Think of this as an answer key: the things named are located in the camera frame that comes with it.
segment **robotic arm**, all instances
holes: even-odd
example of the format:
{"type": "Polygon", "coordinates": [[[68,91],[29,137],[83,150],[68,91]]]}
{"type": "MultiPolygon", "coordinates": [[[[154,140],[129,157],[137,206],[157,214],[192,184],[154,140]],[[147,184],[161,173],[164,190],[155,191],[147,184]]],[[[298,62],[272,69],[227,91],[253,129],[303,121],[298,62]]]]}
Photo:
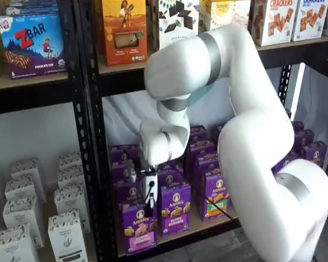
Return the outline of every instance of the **robotic arm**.
{"type": "Polygon", "coordinates": [[[271,167],[290,151],[294,131],[248,31],[229,25],[178,41],[150,57],[144,76],[164,120],[140,126],[150,166],[184,153],[190,94],[230,77],[236,117],[223,128],[218,153],[239,221],[267,262],[310,262],[328,215],[328,178],[306,160],[272,175],[271,167]]]}

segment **purple annie's box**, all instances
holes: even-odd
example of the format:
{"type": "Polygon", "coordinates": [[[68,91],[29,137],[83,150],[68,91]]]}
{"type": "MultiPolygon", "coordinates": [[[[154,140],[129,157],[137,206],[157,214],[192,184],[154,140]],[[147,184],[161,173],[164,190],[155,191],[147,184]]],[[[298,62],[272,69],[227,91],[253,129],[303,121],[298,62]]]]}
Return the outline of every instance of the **purple annie's box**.
{"type": "Polygon", "coordinates": [[[326,156],[327,145],[323,141],[317,141],[300,150],[300,157],[323,167],[326,156]]]}
{"type": "Polygon", "coordinates": [[[219,211],[206,198],[210,199],[216,206],[223,211],[228,212],[230,209],[229,193],[222,179],[221,170],[214,169],[205,172],[201,179],[200,195],[198,196],[198,209],[203,221],[213,218],[222,217],[225,214],[219,211]]]}
{"type": "Polygon", "coordinates": [[[272,168],[273,174],[276,174],[283,167],[285,167],[290,162],[298,158],[299,158],[298,154],[293,149],[290,150],[290,152],[272,168]]]}
{"type": "Polygon", "coordinates": [[[159,203],[162,236],[189,230],[191,186],[186,181],[161,187],[159,203]]]}
{"type": "Polygon", "coordinates": [[[122,222],[127,255],[133,255],[157,246],[157,208],[152,217],[145,217],[145,204],[135,200],[122,207],[122,222]]]}

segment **tiled floor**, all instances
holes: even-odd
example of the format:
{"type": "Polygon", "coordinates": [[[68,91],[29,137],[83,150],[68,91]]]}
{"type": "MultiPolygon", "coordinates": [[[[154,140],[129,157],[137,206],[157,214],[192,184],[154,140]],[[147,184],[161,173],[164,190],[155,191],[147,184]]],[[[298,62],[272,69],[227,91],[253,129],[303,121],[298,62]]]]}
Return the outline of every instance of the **tiled floor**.
{"type": "MultiPolygon", "coordinates": [[[[328,262],[328,220],[316,250],[318,262],[328,262]]],[[[143,262],[263,262],[241,228],[158,255],[143,262]]]]}

